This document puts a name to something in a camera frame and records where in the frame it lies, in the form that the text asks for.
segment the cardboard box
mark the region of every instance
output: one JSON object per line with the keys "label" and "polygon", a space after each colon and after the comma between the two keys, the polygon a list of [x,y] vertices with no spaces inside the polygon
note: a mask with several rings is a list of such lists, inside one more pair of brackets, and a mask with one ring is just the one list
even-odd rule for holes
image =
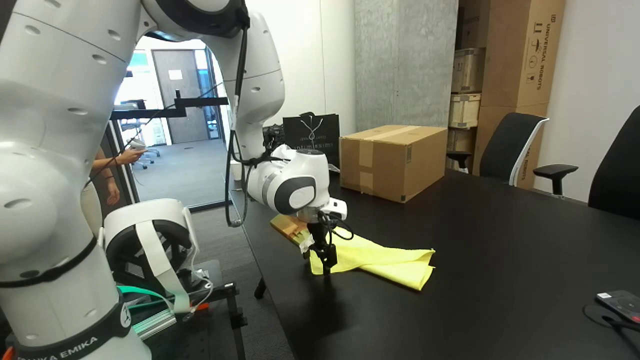
{"label": "cardboard box", "polygon": [[406,202],[444,176],[447,129],[386,125],[340,138],[340,185]]}
{"label": "cardboard box", "polygon": [[[467,151],[474,153],[476,149],[476,129],[449,129],[449,135],[447,137],[447,151]],[[458,170],[457,161],[447,158],[445,162],[446,167]],[[467,159],[467,169],[472,170],[474,168],[474,156],[471,155]]]}
{"label": "cardboard box", "polygon": [[449,127],[469,129],[478,126],[481,94],[451,95]]}
{"label": "cardboard box", "polygon": [[[489,139],[493,136],[495,128],[498,127],[502,118],[511,112],[532,114],[539,116],[547,115],[547,104],[521,106],[518,108],[510,108],[505,106],[496,107],[480,107],[480,116],[478,118],[478,129],[476,136],[476,151],[474,161],[474,175],[480,174],[480,162],[482,155],[486,149]],[[533,188],[534,174],[533,169],[538,165],[538,156],[540,155],[540,143],[542,142],[542,133],[544,126],[538,131],[536,138],[527,151],[527,156],[522,163],[520,169],[520,175],[518,175],[518,182],[516,186],[523,189]]]}
{"label": "cardboard box", "polygon": [[453,57],[451,92],[481,92],[484,76],[484,49],[456,50]]}
{"label": "cardboard box", "polygon": [[549,102],[564,0],[492,0],[482,106]]}
{"label": "cardboard box", "polygon": [[489,31],[490,0],[460,0],[462,13],[461,48],[486,47]]}

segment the wall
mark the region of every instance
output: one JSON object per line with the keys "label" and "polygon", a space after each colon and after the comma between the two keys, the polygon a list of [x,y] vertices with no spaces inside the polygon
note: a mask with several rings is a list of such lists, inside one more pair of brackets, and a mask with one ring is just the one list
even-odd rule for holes
{"label": "wall", "polygon": [[285,81],[282,109],[266,125],[306,111],[340,115],[340,132],[355,132],[352,0],[247,0],[262,12],[278,49]]}
{"label": "wall", "polygon": [[[618,131],[640,104],[637,0],[566,0],[539,165],[580,167],[566,196],[587,201],[593,176]],[[551,191],[537,178],[535,187]]]}
{"label": "wall", "polygon": [[356,129],[447,126],[457,0],[355,0]]}

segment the black office chair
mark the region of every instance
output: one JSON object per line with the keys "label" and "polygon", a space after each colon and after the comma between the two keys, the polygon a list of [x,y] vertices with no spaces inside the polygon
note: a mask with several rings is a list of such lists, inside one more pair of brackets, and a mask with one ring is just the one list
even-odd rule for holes
{"label": "black office chair", "polygon": [[589,206],[640,220],[640,106],[620,129],[600,163],[589,192]]}
{"label": "black office chair", "polygon": [[[508,113],[500,121],[480,159],[480,176],[492,177],[516,186],[520,167],[542,124],[549,119],[537,115]],[[466,160],[470,152],[449,151],[447,156],[468,172]],[[573,165],[547,165],[534,174],[553,181],[554,195],[562,196],[562,178],[578,169]]]}

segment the wooden crate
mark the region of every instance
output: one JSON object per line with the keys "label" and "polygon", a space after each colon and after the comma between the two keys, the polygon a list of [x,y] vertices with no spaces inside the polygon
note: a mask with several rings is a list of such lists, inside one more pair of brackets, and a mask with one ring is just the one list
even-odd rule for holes
{"label": "wooden crate", "polygon": [[[471,156],[467,159],[467,169],[473,169],[474,166],[474,149],[476,147],[476,128],[472,129],[451,129],[447,138],[447,151],[468,151]],[[458,162],[447,158],[445,163],[447,168],[453,170],[459,169]]]}
{"label": "wooden crate", "polygon": [[470,129],[478,126],[481,94],[451,95],[449,127]]}
{"label": "wooden crate", "polygon": [[457,50],[453,58],[451,92],[468,94],[482,92],[484,78],[484,48]]}

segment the towel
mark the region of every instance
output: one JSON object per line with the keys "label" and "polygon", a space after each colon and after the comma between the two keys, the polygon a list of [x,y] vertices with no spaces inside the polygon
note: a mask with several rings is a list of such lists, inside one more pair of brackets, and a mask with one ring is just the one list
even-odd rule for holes
{"label": "towel", "polygon": [[[311,236],[305,223],[286,215],[273,218],[271,226],[297,245]],[[335,231],[346,238],[349,237],[349,232],[341,227],[336,227]],[[433,266],[429,265],[431,255],[435,253],[433,249],[404,250],[384,247],[356,234],[352,240],[344,240],[333,235],[333,244],[338,255],[338,263],[331,268],[332,274],[361,268],[398,284],[421,290],[433,271]],[[310,252],[310,264],[314,275],[322,275],[322,262],[313,251]]]}

